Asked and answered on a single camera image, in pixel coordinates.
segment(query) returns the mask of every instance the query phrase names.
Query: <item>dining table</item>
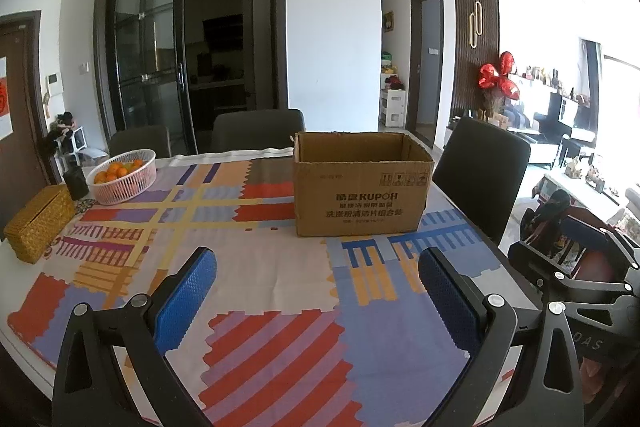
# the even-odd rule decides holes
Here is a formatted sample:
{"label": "dining table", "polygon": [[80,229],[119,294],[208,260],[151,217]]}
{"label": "dining table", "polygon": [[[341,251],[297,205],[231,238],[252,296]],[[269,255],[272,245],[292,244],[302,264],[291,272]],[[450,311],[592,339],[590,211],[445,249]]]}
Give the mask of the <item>dining table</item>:
{"label": "dining table", "polygon": [[[292,149],[157,159],[156,181],[77,214],[31,265],[0,245],[0,342],[52,397],[68,318],[151,294],[197,247],[217,272],[166,359],[217,427],[418,426],[470,356],[422,285],[417,259],[437,247],[485,295],[536,309],[536,293],[431,184],[415,232],[298,237]],[[116,357],[142,417],[158,419],[124,348]],[[512,347],[478,423],[510,382]]]}

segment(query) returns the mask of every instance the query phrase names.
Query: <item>woven tissue box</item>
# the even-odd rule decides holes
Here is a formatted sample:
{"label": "woven tissue box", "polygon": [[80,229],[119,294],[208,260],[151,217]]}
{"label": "woven tissue box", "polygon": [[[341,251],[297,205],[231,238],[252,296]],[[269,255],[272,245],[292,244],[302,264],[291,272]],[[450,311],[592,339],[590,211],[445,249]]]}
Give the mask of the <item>woven tissue box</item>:
{"label": "woven tissue box", "polygon": [[34,264],[76,211],[65,185],[45,187],[4,227],[16,257]]}

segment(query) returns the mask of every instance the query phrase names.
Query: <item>white cabinet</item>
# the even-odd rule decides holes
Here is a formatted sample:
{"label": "white cabinet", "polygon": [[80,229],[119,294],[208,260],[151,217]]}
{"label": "white cabinet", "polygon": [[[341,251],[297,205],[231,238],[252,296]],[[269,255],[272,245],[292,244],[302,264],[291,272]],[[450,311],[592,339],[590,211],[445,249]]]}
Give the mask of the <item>white cabinet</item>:
{"label": "white cabinet", "polygon": [[380,122],[386,127],[404,127],[406,91],[380,90]]}

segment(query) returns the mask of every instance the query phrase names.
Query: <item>red balloon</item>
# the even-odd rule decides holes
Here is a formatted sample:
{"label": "red balloon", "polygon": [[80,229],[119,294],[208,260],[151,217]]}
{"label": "red balloon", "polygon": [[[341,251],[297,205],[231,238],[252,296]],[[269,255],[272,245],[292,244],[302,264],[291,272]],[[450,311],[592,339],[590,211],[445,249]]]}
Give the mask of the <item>red balloon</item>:
{"label": "red balloon", "polygon": [[478,86],[480,86],[481,89],[491,89],[495,86],[499,76],[493,64],[485,64],[480,68]]}
{"label": "red balloon", "polygon": [[513,55],[511,55],[510,52],[504,52],[502,55],[500,55],[500,74],[502,76],[506,76],[507,74],[511,73],[511,70],[513,70],[513,65],[516,63],[516,61],[513,58]]}
{"label": "red balloon", "polygon": [[498,79],[498,87],[502,91],[502,94],[507,98],[510,98],[511,100],[520,99],[520,88],[506,76],[501,76]]}

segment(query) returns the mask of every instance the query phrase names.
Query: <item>white plastic basket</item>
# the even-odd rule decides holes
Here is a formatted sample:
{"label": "white plastic basket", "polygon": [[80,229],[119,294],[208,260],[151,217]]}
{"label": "white plastic basket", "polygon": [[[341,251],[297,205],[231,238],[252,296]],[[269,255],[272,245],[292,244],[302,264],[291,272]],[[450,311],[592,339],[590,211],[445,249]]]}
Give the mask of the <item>white plastic basket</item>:
{"label": "white plastic basket", "polygon": [[[99,171],[106,171],[109,165],[115,162],[127,163],[134,160],[144,162],[140,169],[127,174],[112,182],[94,184],[95,175]],[[100,204],[116,204],[135,198],[147,190],[156,181],[156,153],[151,149],[139,149],[136,151],[118,154],[101,163],[86,178],[86,184],[91,190],[92,197]]]}

